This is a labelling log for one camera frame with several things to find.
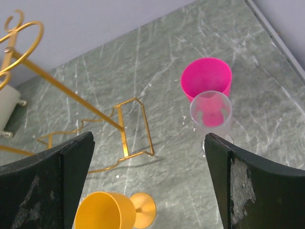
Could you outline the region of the clear tall wine glass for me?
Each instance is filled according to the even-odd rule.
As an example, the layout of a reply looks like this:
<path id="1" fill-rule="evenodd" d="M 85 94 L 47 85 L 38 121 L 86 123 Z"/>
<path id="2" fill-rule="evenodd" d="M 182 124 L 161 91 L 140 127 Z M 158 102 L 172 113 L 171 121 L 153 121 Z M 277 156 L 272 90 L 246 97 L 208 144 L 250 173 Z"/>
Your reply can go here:
<path id="1" fill-rule="evenodd" d="M 229 136 L 233 106 L 227 95 L 215 90 L 198 94 L 190 104 L 190 116 L 196 131 L 202 135 L 203 150 L 205 150 L 205 136 L 208 133 L 214 133 L 233 143 L 233 139 Z"/>

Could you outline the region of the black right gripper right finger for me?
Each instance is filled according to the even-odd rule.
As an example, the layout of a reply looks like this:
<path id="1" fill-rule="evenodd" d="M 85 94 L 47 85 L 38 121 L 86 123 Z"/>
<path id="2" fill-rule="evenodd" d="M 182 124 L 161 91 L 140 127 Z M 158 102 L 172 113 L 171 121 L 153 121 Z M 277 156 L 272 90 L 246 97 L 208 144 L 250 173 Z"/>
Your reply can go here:
<path id="1" fill-rule="evenodd" d="M 209 133 L 204 149 L 225 229 L 303 229 L 305 172 Z"/>

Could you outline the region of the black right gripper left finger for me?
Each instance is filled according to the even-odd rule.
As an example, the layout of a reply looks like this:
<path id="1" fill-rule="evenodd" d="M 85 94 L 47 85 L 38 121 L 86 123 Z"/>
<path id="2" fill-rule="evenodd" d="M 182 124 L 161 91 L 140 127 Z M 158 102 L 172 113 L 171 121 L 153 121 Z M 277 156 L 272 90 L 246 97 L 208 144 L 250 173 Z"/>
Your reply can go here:
<path id="1" fill-rule="evenodd" d="M 0 168 L 2 229 L 70 229 L 93 156 L 92 132 Z"/>

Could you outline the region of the yellow plastic wine glass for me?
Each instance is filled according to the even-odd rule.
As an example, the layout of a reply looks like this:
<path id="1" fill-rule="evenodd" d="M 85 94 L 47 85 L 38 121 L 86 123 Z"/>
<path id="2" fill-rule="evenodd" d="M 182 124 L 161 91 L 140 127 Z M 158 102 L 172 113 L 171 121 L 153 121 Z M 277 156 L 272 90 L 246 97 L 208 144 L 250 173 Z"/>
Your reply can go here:
<path id="1" fill-rule="evenodd" d="M 79 205 L 76 229 L 144 229 L 156 217 L 153 198 L 143 192 L 130 198 L 115 192 L 93 192 Z"/>

